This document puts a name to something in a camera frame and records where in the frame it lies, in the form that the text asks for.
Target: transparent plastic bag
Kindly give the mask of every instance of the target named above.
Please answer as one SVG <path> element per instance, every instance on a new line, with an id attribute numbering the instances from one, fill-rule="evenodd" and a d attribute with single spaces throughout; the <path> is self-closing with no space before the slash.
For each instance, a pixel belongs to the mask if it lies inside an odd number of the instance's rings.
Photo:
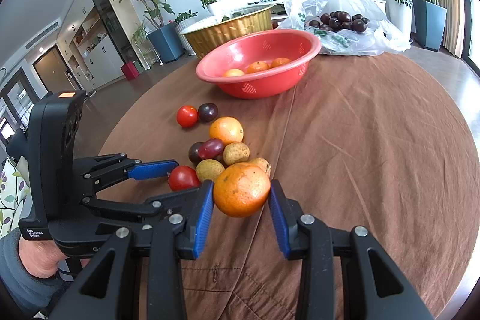
<path id="1" fill-rule="evenodd" d="M 373 0 L 284 0 L 284 5 L 288 18 L 278 28 L 315 34 L 322 42 L 320 53 L 376 56 L 385 51 L 400 53 L 410 48 L 405 36 Z M 357 33 L 344 29 L 335 33 L 308 26 L 312 20 L 320 21 L 322 14 L 338 10 L 368 18 L 367 30 Z"/>

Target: red tomato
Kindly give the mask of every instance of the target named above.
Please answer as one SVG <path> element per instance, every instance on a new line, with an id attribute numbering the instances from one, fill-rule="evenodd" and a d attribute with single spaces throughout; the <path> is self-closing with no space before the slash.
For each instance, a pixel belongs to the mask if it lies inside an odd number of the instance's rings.
<path id="1" fill-rule="evenodd" d="M 177 111 L 177 122 L 182 128 L 193 127 L 198 120 L 198 112 L 193 106 L 182 106 Z"/>
<path id="2" fill-rule="evenodd" d="M 188 166 L 175 167 L 169 175 L 169 186 L 173 191 L 200 186 L 195 170 Z"/>

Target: red bowl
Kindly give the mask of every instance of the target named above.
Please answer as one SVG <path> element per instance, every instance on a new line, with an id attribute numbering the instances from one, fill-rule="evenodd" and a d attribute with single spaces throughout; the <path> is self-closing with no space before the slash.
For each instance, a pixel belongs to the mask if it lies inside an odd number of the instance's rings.
<path id="1" fill-rule="evenodd" d="M 321 47 L 318 37 L 305 31 L 261 31 L 215 48 L 198 63 L 196 72 L 201 80 L 215 83 L 234 97 L 270 97 L 295 86 L 307 71 L 309 60 L 320 52 Z M 245 71 L 253 62 L 264 61 L 270 64 L 279 57 L 287 57 L 292 61 L 254 74 L 222 76 L 229 69 Z"/>

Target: blue rubber pad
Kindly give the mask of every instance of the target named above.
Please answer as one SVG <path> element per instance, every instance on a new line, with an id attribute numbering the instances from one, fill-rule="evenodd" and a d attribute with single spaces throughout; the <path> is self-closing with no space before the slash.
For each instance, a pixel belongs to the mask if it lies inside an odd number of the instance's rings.
<path id="1" fill-rule="evenodd" d="M 139 163 L 128 170 L 128 178 L 143 179 L 161 178 L 167 176 L 178 166 L 175 160 L 161 160 L 159 162 Z"/>
<path id="2" fill-rule="evenodd" d="M 205 201 L 202 205 L 202 210 L 195 226 L 195 244 L 193 246 L 193 255 L 197 259 L 205 247 L 207 241 L 208 228 L 213 213 L 213 182 L 210 181 L 210 186 L 207 190 Z"/>
<path id="3" fill-rule="evenodd" d="M 272 222 L 275 228 L 275 234 L 277 235 L 278 246 L 280 247 L 280 251 L 283 252 L 284 257 L 288 258 L 291 251 L 289 229 L 273 186 L 270 189 L 270 195 L 268 196 L 268 206 L 270 208 L 270 214 L 272 215 Z"/>

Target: round table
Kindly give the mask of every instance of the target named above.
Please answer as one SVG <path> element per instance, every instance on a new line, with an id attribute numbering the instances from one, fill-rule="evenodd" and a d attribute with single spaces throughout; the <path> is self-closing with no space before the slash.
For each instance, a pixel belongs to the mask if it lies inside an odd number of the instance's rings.
<path id="1" fill-rule="evenodd" d="M 330 227 L 366 226 L 440 313 L 470 259 L 480 199 L 470 130 L 440 84 L 401 55 L 318 56 L 291 90 L 239 100 L 198 80 L 195 66 L 145 93 L 101 153 L 190 165 L 188 148 L 208 139 L 209 125 L 181 129 L 176 111 L 214 102 L 241 121 L 251 157 L 270 161 L 288 198 Z M 143 202 L 168 191 L 164 179 L 129 180 L 100 197 Z M 244 219 L 215 209 L 204 252 L 182 270 L 190 320 L 295 317 L 301 262 L 283 259 L 267 206 Z M 343 318 L 339 275 L 336 294 Z"/>

